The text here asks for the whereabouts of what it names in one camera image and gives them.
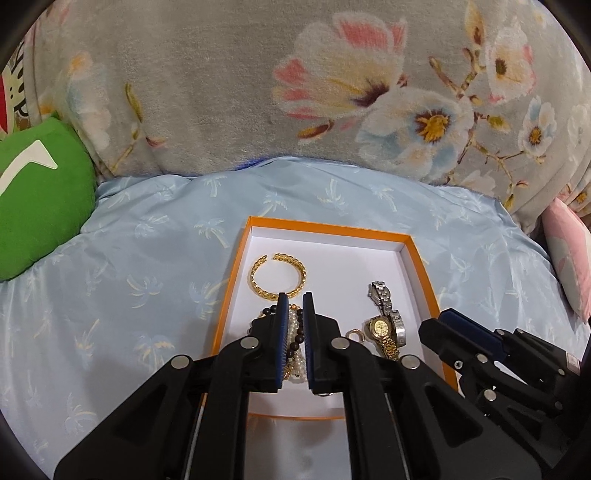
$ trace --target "light blue bedsheet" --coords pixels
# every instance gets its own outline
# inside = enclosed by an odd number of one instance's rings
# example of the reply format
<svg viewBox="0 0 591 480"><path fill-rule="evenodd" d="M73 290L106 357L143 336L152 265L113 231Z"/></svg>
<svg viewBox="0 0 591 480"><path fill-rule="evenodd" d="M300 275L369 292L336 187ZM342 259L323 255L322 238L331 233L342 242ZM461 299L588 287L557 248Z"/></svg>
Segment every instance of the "light blue bedsheet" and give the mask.
<svg viewBox="0 0 591 480"><path fill-rule="evenodd" d="M50 477L172 355L207 355L249 215L410 233L442 309L579 358L589 337L543 250L467 190L282 158L193 180L118 179L98 197L79 236L0 283L0 407ZM248 439L249 478L350 478L344 422L257 420Z"/></svg>

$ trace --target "pink pillow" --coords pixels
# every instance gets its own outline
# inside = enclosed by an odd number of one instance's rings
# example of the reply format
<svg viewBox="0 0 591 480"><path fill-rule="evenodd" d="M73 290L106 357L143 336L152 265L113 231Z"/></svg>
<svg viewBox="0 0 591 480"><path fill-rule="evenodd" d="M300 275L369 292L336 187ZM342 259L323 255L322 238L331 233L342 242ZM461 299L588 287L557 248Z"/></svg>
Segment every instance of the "pink pillow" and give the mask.
<svg viewBox="0 0 591 480"><path fill-rule="evenodd" d="M542 213L552 264L570 306L587 323L591 317L591 232L562 200Z"/></svg>

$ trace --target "wristwatch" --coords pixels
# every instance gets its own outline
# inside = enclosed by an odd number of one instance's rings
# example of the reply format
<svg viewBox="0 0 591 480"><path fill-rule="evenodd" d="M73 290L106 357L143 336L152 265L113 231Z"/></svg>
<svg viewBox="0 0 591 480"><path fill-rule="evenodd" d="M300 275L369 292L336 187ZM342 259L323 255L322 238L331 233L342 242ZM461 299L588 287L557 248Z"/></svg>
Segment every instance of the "wristwatch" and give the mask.
<svg viewBox="0 0 591 480"><path fill-rule="evenodd" d="M370 319L369 321L369 333L372 337L376 340L382 352L384 353L384 357L389 360L398 360L398 347L396 347L396 343L390 337L392 333L392 326L388 319L378 315Z"/></svg>
<svg viewBox="0 0 591 480"><path fill-rule="evenodd" d="M390 297L390 290L383 281L374 281L369 285L368 296L378 306L382 317L390 322L391 333L394 337L394 342L397 348L406 345L406 330L404 322L398 310L392 310L392 298Z"/></svg>

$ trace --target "white label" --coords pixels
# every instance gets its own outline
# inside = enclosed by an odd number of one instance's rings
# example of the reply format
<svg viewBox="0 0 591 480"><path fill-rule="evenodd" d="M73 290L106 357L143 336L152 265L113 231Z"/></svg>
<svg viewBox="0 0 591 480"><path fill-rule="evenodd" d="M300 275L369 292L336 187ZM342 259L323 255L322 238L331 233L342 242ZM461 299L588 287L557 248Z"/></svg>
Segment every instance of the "white label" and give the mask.
<svg viewBox="0 0 591 480"><path fill-rule="evenodd" d="M577 375L581 374L581 363L577 357L566 352L566 363L572 373Z"/></svg>
<svg viewBox="0 0 591 480"><path fill-rule="evenodd" d="M0 177L0 195L6 191L10 182L12 182L18 173L29 163L36 163L52 170L57 168L56 162L45 148L45 145L43 145L41 140L35 140L31 145L20 152L2 173L2 176Z"/></svg>

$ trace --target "gray blanket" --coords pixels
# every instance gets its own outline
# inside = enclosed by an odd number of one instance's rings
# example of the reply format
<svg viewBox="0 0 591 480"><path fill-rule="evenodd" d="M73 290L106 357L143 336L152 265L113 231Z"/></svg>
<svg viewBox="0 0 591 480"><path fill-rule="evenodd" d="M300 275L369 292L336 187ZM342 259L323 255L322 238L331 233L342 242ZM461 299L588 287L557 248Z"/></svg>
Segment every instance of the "gray blanket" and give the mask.
<svg viewBox="0 0 591 480"><path fill-rule="evenodd" d="M104 178L301 154L589 213L590 72L537 0L57 0L25 42L31 122Z"/></svg>

